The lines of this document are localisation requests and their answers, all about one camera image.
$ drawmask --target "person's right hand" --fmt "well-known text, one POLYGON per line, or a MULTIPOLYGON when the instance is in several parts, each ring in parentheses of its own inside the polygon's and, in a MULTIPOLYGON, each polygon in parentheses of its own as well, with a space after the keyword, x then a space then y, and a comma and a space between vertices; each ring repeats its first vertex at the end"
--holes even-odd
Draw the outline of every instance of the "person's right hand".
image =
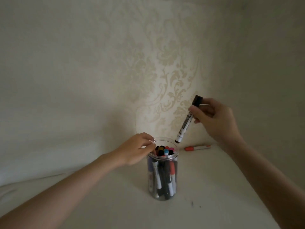
POLYGON ((208 134, 217 142, 242 140, 231 108, 214 99, 203 99, 199 108, 192 105, 189 111, 195 123, 201 122, 208 134))

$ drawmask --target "clear plastic jar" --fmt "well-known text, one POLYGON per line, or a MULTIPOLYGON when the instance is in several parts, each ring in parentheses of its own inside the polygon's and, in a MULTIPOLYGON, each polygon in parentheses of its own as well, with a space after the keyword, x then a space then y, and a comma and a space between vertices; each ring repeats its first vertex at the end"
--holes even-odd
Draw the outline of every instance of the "clear plastic jar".
POLYGON ((174 140, 166 137, 156 138, 154 143, 156 148, 164 148, 158 149, 163 151, 160 152, 162 156, 153 153, 147 155, 148 190, 155 199, 169 200, 177 192, 178 147, 174 140))

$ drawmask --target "jar rim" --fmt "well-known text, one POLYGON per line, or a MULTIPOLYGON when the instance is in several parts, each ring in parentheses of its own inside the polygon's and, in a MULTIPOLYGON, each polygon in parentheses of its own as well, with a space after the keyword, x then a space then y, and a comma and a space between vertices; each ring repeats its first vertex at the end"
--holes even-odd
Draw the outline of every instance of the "jar rim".
MULTIPOLYGON (((167 137, 156 137, 154 140, 152 140, 152 142, 157 142, 157 141, 167 141, 167 142, 170 142, 172 144, 175 145, 175 141, 173 139, 170 139, 170 138, 167 138, 167 137)), ((176 146, 177 148, 177 151, 175 151, 175 153, 173 155, 168 155, 166 157, 161 157, 161 156, 157 156, 155 154, 152 154, 152 153, 149 153, 148 156, 150 156, 151 158, 154 158, 158 161, 168 161, 168 160, 172 160, 174 159, 175 157, 178 156, 179 154, 179 149, 178 147, 176 146)))

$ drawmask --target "purple marker cap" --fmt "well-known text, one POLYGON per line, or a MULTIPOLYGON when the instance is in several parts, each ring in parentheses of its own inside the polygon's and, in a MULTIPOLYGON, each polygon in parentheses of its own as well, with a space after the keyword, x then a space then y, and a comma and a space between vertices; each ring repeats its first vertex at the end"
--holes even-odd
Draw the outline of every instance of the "purple marker cap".
POLYGON ((147 159, 148 171, 153 172, 153 160, 151 157, 147 159))

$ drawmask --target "person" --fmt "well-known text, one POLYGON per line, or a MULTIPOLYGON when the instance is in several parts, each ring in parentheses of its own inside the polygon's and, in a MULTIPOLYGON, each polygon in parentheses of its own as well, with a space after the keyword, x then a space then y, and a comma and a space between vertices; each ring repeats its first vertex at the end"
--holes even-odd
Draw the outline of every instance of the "person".
MULTIPOLYGON (((232 110, 214 99, 191 106, 195 123, 233 159, 281 228, 305 228, 305 193, 281 171, 246 144, 232 110)), ((56 183, 0 218, 1 229, 54 229, 107 173, 133 165, 155 149, 147 133, 132 136, 114 151, 56 183)))

